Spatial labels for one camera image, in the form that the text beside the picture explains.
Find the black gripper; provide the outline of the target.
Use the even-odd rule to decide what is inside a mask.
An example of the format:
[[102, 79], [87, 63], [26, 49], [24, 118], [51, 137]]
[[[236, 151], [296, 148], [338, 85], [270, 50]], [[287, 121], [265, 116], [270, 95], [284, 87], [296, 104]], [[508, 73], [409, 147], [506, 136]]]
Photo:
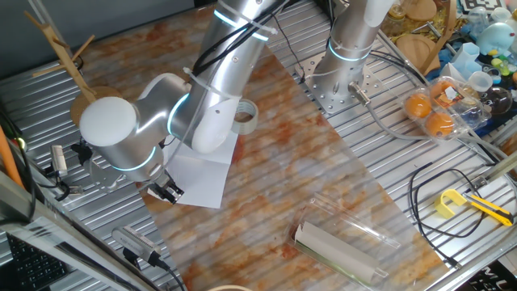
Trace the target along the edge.
[[163, 171], [149, 185], [147, 193], [159, 200], [174, 205], [183, 196], [184, 191], [176, 186], [175, 181], [167, 171]]

